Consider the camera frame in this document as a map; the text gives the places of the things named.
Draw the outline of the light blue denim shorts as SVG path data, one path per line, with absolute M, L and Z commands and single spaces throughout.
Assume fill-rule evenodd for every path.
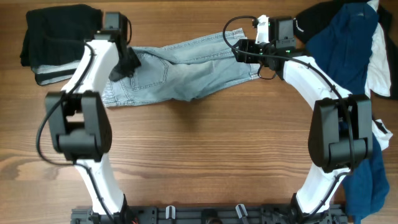
M 106 107 L 140 106 L 167 100 L 191 101 L 258 78 L 258 64 L 236 61 L 229 44 L 242 29 L 219 32 L 164 47 L 133 47 L 141 66 L 130 77 L 108 81 Z

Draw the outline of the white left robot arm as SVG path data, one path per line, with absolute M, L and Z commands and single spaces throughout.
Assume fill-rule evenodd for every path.
M 131 22 L 119 12 L 104 15 L 104 27 L 83 41 L 83 57 L 60 92 L 45 97 L 46 115 L 37 131 L 50 128 L 53 148 L 63 154 L 89 191 L 92 207 L 72 211 L 72 223 L 133 223 L 134 215 L 109 161 L 112 130 L 101 95 L 107 81 L 131 77 L 141 63 L 128 47 Z

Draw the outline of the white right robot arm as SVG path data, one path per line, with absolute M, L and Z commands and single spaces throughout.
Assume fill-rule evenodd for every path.
M 303 49 L 296 49 L 291 17 L 251 16 L 254 40 L 230 48 L 238 62 L 258 63 L 292 85 L 311 106 L 308 151 L 312 166 L 292 197 L 291 217 L 321 220 L 341 181 L 373 154 L 371 102 L 335 83 Z

